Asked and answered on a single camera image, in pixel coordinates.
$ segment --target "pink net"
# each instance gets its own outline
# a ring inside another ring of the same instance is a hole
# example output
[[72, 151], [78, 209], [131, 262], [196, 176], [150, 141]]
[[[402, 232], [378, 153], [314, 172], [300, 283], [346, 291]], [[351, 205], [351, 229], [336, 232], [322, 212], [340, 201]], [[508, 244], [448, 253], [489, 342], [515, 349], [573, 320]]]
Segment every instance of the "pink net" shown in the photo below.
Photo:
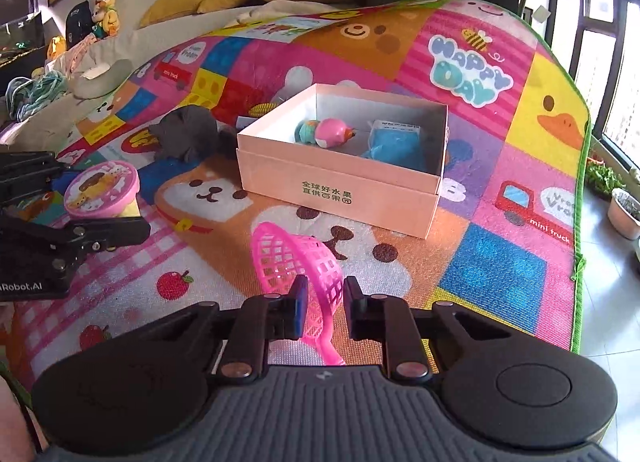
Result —
[[312, 236], [289, 235], [271, 222], [256, 227], [251, 249], [263, 292], [286, 294], [296, 275], [307, 277], [309, 302], [302, 340], [318, 351], [325, 364], [343, 365], [331, 338], [344, 277], [331, 251]]

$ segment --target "cardboard box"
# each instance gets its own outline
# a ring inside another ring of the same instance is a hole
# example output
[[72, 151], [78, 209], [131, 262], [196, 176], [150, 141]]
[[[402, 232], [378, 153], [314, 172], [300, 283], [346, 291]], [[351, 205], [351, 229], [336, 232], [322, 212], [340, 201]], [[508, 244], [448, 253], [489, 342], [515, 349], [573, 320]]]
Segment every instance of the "cardboard box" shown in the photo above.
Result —
[[[329, 150], [296, 142], [302, 121], [337, 118], [356, 135]], [[362, 158], [377, 119], [420, 126], [427, 173]], [[238, 134], [242, 188], [426, 238], [440, 197], [447, 107], [356, 87], [313, 85]]]

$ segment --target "green mat edge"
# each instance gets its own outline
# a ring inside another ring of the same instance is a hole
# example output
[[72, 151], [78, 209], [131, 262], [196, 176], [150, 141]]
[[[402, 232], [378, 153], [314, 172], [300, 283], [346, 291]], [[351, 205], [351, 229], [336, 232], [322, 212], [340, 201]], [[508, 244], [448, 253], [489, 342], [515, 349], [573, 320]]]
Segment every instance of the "green mat edge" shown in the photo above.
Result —
[[558, 65], [558, 68], [561, 70], [564, 78], [569, 81], [571, 88], [574, 90], [582, 104], [584, 104], [585, 108], [587, 108], [587, 122], [584, 126], [584, 140], [582, 142], [582, 149], [580, 150], [580, 160], [578, 161], [578, 171], [575, 176], [575, 208], [574, 208], [574, 273], [571, 276], [571, 279], [574, 281], [574, 322], [571, 330], [571, 343], [569, 348], [571, 352], [574, 354], [580, 353], [580, 335], [582, 333], [582, 291], [583, 291], [583, 273], [584, 273], [584, 265], [586, 264], [586, 260], [584, 259], [582, 253], [580, 252], [580, 223], [582, 222], [582, 195], [584, 190], [584, 169], [587, 165], [587, 155], [589, 154], [589, 147], [591, 145], [591, 113], [589, 111], [589, 106], [587, 102], [584, 100], [584, 97], [578, 90], [578, 87], [575, 85], [574, 80], [569, 76], [567, 71], [558, 61], [558, 58], [553, 53], [551, 48], [546, 41], [535, 31], [530, 25], [520, 17], [513, 14], [510, 10], [504, 9], [508, 12], [513, 18], [519, 20], [519, 22], [527, 27], [535, 36], [538, 42], [549, 52], [549, 55], [553, 58], [554, 63]]

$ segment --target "pink toy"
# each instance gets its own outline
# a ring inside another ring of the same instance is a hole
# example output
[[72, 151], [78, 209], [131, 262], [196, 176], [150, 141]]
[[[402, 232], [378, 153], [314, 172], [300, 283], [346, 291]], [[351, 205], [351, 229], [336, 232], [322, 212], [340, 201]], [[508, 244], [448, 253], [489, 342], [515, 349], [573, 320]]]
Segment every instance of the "pink toy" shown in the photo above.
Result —
[[136, 168], [110, 160], [85, 169], [73, 180], [65, 191], [65, 209], [74, 218], [140, 216], [139, 190]]
[[314, 137], [321, 148], [340, 146], [353, 137], [353, 128], [340, 119], [324, 119], [316, 126]]
[[312, 236], [289, 235], [271, 222], [258, 225], [251, 237], [255, 272], [265, 294], [286, 294], [293, 279], [304, 274], [309, 280], [302, 341], [313, 346], [325, 365], [343, 365], [331, 344], [334, 313], [342, 301], [342, 269], [331, 251]]

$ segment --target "blue packet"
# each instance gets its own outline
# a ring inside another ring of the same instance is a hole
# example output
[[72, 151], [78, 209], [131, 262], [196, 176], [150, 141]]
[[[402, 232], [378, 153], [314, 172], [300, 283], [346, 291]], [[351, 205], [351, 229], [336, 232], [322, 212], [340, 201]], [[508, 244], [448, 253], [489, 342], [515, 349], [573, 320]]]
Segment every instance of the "blue packet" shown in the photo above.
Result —
[[426, 172], [420, 132], [420, 126], [377, 120], [369, 134], [369, 149], [361, 156]]

